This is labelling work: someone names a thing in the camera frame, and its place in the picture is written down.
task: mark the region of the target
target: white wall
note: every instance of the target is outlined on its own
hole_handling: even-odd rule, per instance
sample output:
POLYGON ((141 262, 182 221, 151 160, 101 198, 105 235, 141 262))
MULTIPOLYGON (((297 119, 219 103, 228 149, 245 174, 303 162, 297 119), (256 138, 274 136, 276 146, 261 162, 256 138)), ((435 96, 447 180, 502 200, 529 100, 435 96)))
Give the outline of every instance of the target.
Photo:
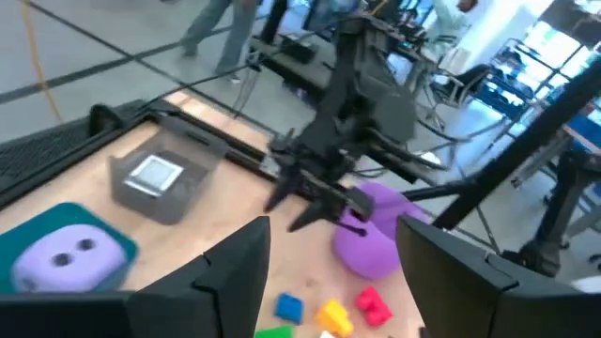
POLYGON ((459 43, 470 52, 464 69, 488 63, 507 39, 524 38, 537 19, 523 0, 490 0, 479 16, 474 17, 470 31, 459 43))

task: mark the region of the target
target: blue block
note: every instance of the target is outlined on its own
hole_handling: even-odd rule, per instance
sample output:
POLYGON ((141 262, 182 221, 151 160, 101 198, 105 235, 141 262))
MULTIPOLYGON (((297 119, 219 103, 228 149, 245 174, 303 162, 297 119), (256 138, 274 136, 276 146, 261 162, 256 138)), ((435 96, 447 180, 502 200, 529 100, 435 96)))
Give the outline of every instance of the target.
POLYGON ((295 324, 302 323, 302 300, 288 293, 280 294, 275 304, 275 315, 295 324))

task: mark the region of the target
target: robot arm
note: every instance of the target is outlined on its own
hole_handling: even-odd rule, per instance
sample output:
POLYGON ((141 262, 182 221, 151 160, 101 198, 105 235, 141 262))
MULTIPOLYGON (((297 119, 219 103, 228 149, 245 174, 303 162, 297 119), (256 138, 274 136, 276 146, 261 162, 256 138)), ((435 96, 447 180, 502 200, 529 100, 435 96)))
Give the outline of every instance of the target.
MULTIPOLYGON (((405 161, 413 157, 398 145, 413 136, 414 106, 386 64, 391 42, 401 37, 386 23, 365 16, 344 20, 337 32, 337 60, 316 118, 297 137, 289 133, 270 143, 280 173, 265 205, 267 212, 305 180, 318 187, 315 201, 290 231, 319 219, 336 222, 346 206, 358 218, 368 219, 371 200, 358 190, 338 186, 338 181, 363 155, 375 154, 386 159, 384 165, 403 173, 408 171, 405 161)), ((359 229, 350 230, 361 234, 359 229)))

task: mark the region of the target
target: green block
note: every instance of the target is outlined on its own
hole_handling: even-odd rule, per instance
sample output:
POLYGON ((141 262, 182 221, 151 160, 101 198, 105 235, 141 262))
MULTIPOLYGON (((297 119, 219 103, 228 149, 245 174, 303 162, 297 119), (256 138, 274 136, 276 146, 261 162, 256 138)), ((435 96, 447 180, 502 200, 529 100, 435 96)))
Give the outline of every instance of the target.
POLYGON ((261 330, 254 334, 254 338, 292 338, 292 326, 285 325, 275 329, 261 330))

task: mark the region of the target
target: yellow wire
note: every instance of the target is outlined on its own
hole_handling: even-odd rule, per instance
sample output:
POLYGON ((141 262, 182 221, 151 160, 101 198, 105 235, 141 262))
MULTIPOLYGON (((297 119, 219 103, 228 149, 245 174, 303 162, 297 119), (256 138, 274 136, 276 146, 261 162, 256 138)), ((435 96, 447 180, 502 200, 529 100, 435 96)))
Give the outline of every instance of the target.
POLYGON ((374 16, 378 14, 378 12, 384 7, 384 5, 386 5, 386 3, 388 3, 388 0, 380 1, 379 4, 371 12, 369 12, 369 15, 374 16))
POLYGON ((46 95, 46 99, 48 100, 48 104, 50 104, 50 108, 53 111, 54 117, 58 120, 59 123, 63 122, 63 117, 58 111, 58 107, 56 106, 56 102, 54 102, 53 96, 50 93, 50 88, 48 88, 48 83, 44 77, 44 71, 39 63, 39 55, 38 55, 38 45, 36 43, 36 35, 34 33, 34 25, 31 21, 30 14, 30 6, 31 0, 24 0, 23 5, 21 7, 21 13, 23 15, 23 22, 25 23, 25 29, 27 31, 27 40, 29 41, 29 55, 31 56, 31 65, 36 71, 36 75, 38 76, 38 82, 41 85, 41 89, 46 95))

